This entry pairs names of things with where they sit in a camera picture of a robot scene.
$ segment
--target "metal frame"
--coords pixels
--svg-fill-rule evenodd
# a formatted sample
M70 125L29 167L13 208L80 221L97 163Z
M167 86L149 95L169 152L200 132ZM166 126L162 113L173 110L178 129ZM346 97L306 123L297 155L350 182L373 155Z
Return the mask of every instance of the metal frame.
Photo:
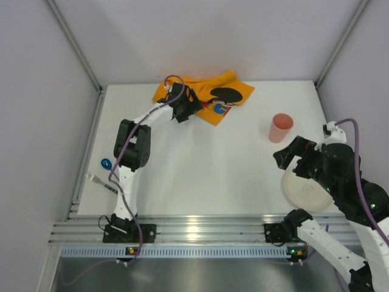
M99 216L79 216L79 201L72 204L66 222L54 224L50 245L108 246L103 243L103 231L98 227ZM157 225L157 237L153 246L269 246L264 236L265 223L279 223L284 215L245 216L138 216L140 223ZM359 245L356 233L343 214L319 214L319 224L330 226L329 232L347 246Z
M83 51L80 49L80 46L78 45L75 37L73 36L73 33L70 30L69 26L67 25L67 22L65 21L61 11L59 10L57 3L55 3L55 0L43 0L43 2L45 3L46 7L49 9L51 15L54 17L55 22L62 30L65 38L69 42L70 47L73 49L76 57L80 61L88 77L91 79L91 82L95 86L96 90L100 93L100 91L102 90L102 86L99 84Z
M105 98L105 90L99 84L93 70L91 69L84 53L80 49L76 39L73 36L69 26L63 18L55 0L43 0L53 18L57 22L69 45L76 54L81 65L84 67L92 84L98 91L98 97L95 104L94 113L91 119L89 134L84 144L83 156L77 173L77 179L73 189L72 201L69 204L69 216L65 221L54 224L52 234L49 240L49 249L46 255L45 266L42 270L38 288L36 291L50 291L54 282L55 272L62 255L62 250L78 250L92 247L95 252L101 252L103 249L122 250L126 245L107 245L102 243L103 234L97 227L98 217L78 216L79 194L83 187L86 167L91 155L91 148L97 131L98 121L100 119L102 106ZM348 23L339 42L332 51L326 62L319 78L315 82L318 97L323 108L326 119L329 119L325 102L320 92L320 86L326 78L329 70L339 57L340 52L347 43L351 33L360 21L371 0L361 0L358 8L354 12L351 21ZM360 245L354 230L340 214L316 215L315 218L322 225L330 225L329 233L338 239L344 245ZM263 216L229 216L229 217L211 217L211 216L172 216L172 217L139 217L141 223L157 224L159 230L157 242L153 245L145 245L145 249L166 248L179 250L182 246L192 248L201 245L205 250L215 249L215 245L221 246L240 246L246 248L269 248L269 244L264 241L264 223L280 222L283 219L281 215L263 215Z
M319 78L315 82L316 88L319 88L320 85L322 85L324 79L326 78L329 70L332 68L333 64L335 63L336 59L339 57L342 49L345 47L345 44L349 40L352 32L356 28L358 22L360 21L362 15L366 12L368 5L372 2L372 0L361 0L359 2L359 5L356 9L356 11L353 14L353 17L351 18L350 22L346 26L345 31L342 33L342 36L340 37L338 43L336 44L335 48L332 50L328 61L324 65Z

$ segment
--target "white wall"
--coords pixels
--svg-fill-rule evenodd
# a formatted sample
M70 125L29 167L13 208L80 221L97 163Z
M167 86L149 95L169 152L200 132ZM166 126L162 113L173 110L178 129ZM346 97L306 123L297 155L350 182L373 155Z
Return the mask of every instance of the white wall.
M102 84L316 79L359 0L57 0Z
M331 119L355 118L363 176L389 193L389 1L372 1L322 85ZM354 145L353 128L346 127Z
M1 1L0 40L0 290L33 291L97 93L43 1Z

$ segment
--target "white enclosure panel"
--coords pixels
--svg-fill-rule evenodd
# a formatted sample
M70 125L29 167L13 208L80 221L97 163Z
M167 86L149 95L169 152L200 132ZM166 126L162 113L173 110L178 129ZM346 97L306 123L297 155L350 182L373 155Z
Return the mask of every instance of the white enclosure panel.
M314 80L358 0L57 0L100 83Z
M389 1L372 1L322 84L331 119L353 117L360 128L363 176L389 192ZM345 125L354 145L352 125Z
M34 291L97 93L43 1L2 1L0 39L0 290Z
M296 135L320 142L325 118L311 81L248 82L255 90L215 127L197 116L167 122L151 135L151 155L139 176L142 215L287 214L296 207L282 193L285 171L273 153ZM88 170L107 181L100 161L115 161L120 121L153 106L157 84L108 86ZM294 127L279 144L269 141L272 117L288 113ZM80 215L111 215L117 195L85 181ZM331 204L323 212L337 212Z

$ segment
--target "white table surface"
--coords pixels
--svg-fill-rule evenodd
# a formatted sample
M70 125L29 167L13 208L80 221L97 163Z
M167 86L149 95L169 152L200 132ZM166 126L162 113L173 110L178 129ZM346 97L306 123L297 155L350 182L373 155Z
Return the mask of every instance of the white table surface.
M295 209L281 191L284 171L273 152L296 135L320 142L325 118L313 82L247 82L254 92L215 127L197 116L167 122L151 137L151 156L139 183L142 215L286 214ZM157 84L108 86L88 170L108 181L103 158L112 163L122 119L148 111ZM279 144L267 135L272 117L287 113L294 127ZM112 214L117 195L85 181L80 215ZM332 204L323 213L338 212Z

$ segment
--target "metal floor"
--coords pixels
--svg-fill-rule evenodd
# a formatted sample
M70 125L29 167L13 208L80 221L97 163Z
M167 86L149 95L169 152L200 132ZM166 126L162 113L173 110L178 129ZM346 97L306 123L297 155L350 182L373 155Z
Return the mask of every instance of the metal floor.
M61 259L64 281L96 261ZM303 266L265 259L140 259L127 268L109 262L69 287L58 276L52 292L341 292L333 268L319 254Z

